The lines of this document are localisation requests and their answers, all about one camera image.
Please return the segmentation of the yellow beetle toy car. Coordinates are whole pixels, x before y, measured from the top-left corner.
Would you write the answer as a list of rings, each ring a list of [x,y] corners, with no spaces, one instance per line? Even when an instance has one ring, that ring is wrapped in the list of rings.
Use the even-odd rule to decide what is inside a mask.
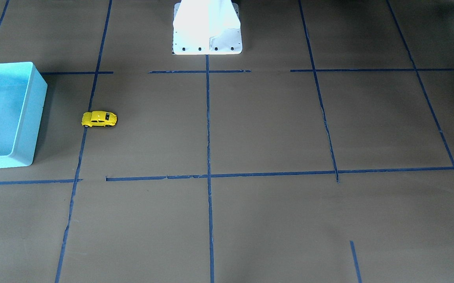
[[[118,117],[115,113],[108,111],[92,111],[83,113],[81,125],[83,127],[114,127]]]

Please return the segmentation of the turquoise plastic bin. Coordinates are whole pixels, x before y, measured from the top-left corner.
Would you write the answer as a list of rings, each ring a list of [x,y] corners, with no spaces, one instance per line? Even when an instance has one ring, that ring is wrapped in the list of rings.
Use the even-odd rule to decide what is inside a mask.
[[[32,62],[0,63],[0,169],[33,163],[47,87]]]

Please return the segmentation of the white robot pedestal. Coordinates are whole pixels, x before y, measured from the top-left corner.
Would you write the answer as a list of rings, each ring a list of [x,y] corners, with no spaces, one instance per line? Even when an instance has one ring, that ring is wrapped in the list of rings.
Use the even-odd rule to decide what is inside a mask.
[[[237,3],[182,0],[174,5],[173,11],[173,54],[241,54],[243,41]]]

